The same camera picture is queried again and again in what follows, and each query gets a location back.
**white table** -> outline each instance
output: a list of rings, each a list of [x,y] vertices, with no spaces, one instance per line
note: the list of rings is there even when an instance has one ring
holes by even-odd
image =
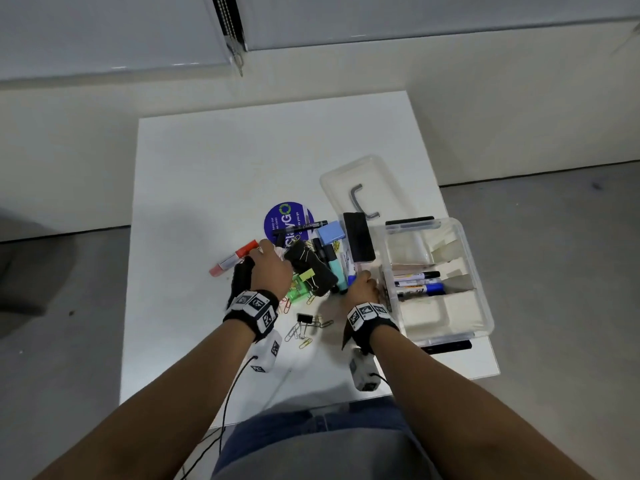
[[[335,219],[319,177],[364,155],[384,158],[420,215],[447,215],[405,92],[140,120],[120,402],[221,323],[231,272],[212,278],[209,268],[260,240],[267,211],[280,202]],[[295,306],[276,322],[283,337]],[[299,341],[284,343],[269,374],[247,369],[227,423],[278,403],[309,408],[389,394],[385,384],[355,389],[349,352],[340,350],[343,325],[319,330],[302,350]],[[499,373],[488,338],[434,357],[468,378]]]

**gray shirt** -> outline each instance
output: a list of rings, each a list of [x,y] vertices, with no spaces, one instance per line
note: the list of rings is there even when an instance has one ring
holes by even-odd
[[[295,436],[230,463],[212,480],[439,480],[430,460],[402,431],[353,428]]]

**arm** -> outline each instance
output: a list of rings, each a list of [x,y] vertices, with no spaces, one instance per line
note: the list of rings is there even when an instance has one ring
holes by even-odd
[[[283,298],[291,264],[253,250],[251,288]],[[133,395],[36,480],[172,479],[216,417],[255,334],[230,319]]]
[[[370,277],[368,271],[358,275],[344,300],[346,311],[379,303]],[[444,478],[592,480],[514,411],[396,329],[373,328],[368,344],[405,419]]]

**purple round sticker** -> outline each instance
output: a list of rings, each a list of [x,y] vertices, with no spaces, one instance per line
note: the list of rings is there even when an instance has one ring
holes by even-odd
[[[271,208],[264,218],[264,234],[272,243],[276,243],[277,236],[273,235],[275,229],[285,227],[297,227],[312,224],[314,217],[309,209],[298,202],[282,202]],[[285,236],[285,247],[297,239],[308,241],[311,238],[309,231],[300,231]]]

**gray floor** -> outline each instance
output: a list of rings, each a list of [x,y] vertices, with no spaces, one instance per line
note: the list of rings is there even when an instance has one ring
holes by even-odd
[[[633,163],[443,189],[496,322],[480,384],[602,479],[640,477],[639,182]],[[0,477],[116,407],[128,250],[127,229],[0,246],[0,303],[44,312],[0,314]]]

